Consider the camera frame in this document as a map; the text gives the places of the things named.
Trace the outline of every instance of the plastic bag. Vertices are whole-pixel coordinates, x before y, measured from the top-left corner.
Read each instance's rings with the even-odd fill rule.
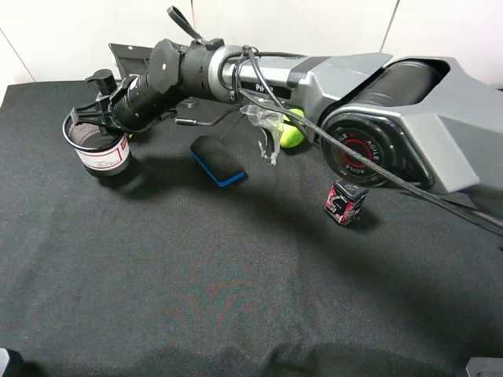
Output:
[[[264,104],[269,104],[274,106],[274,102],[269,100],[264,100],[263,98],[257,97],[257,101],[263,102]],[[273,151],[270,156],[266,153],[267,147],[267,136],[266,136],[266,144],[265,146],[259,141],[260,153],[264,159],[270,161],[272,165],[276,165],[276,158],[280,152],[280,140],[281,135],[283,134],[283,114],[279,112],[272,112],[270,110],[266,110],[265,108],[260,108],[255,104],[247,104],[240,109],[241,113],[248,116],[251,124],[254,126],[261,127],[270,132],[273,137],[274,145]]]

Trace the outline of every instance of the small red box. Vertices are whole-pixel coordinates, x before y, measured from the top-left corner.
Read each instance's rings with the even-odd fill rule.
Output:
[[[347,225],[356,218],[368,193],[368,188],[339,179],[330,189],[325,211],[337,224]]]

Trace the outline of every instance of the robotic arm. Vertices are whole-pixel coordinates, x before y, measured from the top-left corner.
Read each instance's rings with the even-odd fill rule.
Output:
[[[278,110],[303,109],[307,121],[292,118],[320,143],[339,176],[372,187],[395,176],[394,183],[429,196],[465,192],[483,213],[503,217],[503,93],[468,76],[454,59],[389,64],[386,53],[256,53],[255,59],[252,48],[207,41],[177,9],[168,13],[195,41],[158,42],[147,72],[118,86],[97,72],[88,80],[98,82],[101,96],[91,108],[74,108],[69,121],[142,132],[188,97],[232,104],[254,92],[272,97]]]

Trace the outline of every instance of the eraser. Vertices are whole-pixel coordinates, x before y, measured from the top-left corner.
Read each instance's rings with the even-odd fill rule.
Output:
[[[222,141],[215,136],[198,137],[190,145],[193,158],[217,184],[225,187],[244,178],[244,168],[232,156]]]

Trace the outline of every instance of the black cloth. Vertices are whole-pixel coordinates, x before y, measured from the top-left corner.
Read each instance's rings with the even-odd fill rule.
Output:
[[[238,115],[166,120],[131,142],[138,177],[99,181],[61,134],[95,94],[11,86],[0,110],[0,346],[27,375],[444,376],[503,356],[496,236],[387,189],[341,228],[321,153],[273,167],[245,121],[223,140],[248,179],[218,188],[189,146]]]

